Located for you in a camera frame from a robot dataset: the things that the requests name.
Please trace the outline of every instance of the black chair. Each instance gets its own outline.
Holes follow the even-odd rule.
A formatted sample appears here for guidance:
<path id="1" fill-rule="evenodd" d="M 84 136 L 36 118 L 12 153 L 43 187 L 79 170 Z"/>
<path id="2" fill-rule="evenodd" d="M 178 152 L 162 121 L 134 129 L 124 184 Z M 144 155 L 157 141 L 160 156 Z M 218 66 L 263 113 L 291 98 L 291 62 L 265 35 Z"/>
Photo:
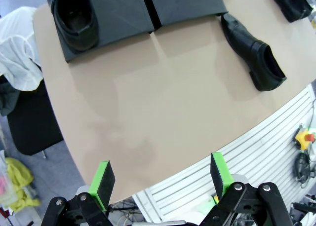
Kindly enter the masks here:
<path id="1" fill-rule="evenodd" d="M 43 81 L 35 91 L 20 92 L 7 119 L 13 142 L 23 154 L 33 155 L 63 140 Z"/>

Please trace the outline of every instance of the shoe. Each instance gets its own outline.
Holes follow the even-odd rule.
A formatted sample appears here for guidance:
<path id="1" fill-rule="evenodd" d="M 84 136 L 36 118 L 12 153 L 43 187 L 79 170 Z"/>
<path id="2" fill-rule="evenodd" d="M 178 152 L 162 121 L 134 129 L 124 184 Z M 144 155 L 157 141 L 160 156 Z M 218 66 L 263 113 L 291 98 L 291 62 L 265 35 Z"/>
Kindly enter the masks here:
<path id="1" fill-rule="evenodd" d="M 47 0 L 55 24 L 66 44 L 87 51 L 99 41 L 98 20 L 91 0 Z"/>
<path id="2" fill-rule="evenodd" d="M 286 80 L 269 45 L 252 36 L 228 13 L 221 16 L 221 25 L 229 45 L 249 66 L 250 76 L 259 91 L 276 89 Z"/>
<path id="3" fill-rule="evenodd" d="M 281 8 L 288 22 L 294 22 L 308 17 L 313 8 L 306 0 L 274 0 Z"/>

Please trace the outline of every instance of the table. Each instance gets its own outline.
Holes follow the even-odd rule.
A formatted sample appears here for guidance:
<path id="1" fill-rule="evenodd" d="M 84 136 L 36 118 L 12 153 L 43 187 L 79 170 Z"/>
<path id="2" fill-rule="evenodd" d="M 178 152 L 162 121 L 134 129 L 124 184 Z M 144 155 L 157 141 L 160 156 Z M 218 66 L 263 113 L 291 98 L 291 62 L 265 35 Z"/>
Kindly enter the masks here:
<path id="1" fill-rule="evenodd" d="M 287 81 L 255 89 L 214 16 L 125 39 L 67 64 L 48 5 L 34 15 L 49 97 L 69 151 L 89 184 L 102 160 L 111 202 L 148 188 L 242 135 L 316 77 L 316 35 L 288 23 L 273 0 L 224 0 L 272 48 Z"/>

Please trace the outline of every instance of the chair leg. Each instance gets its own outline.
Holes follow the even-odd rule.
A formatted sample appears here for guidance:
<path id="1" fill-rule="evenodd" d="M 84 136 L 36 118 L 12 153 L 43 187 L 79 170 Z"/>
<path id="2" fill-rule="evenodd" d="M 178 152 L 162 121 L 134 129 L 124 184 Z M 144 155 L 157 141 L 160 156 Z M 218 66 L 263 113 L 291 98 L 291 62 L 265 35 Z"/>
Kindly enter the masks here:
<path id="1" fill-rule="evenodd" d="M 41 151 L 41 152 L 43 154 L 43 158 L 47 158 L 45 152 L 44 151 Z"/>

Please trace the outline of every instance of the white shirt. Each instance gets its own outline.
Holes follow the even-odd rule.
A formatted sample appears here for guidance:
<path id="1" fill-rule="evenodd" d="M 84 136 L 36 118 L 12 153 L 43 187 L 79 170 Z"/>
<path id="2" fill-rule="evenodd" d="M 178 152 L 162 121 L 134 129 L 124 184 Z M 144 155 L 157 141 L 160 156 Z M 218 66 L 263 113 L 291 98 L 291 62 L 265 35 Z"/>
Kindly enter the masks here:
<path id="1" fill-rule="evenodd" d="M 0 19 L 0 75 L 18 90 L 35 90 L 43 79 L 33 28 L 36 8 L 21 7 Z"/>

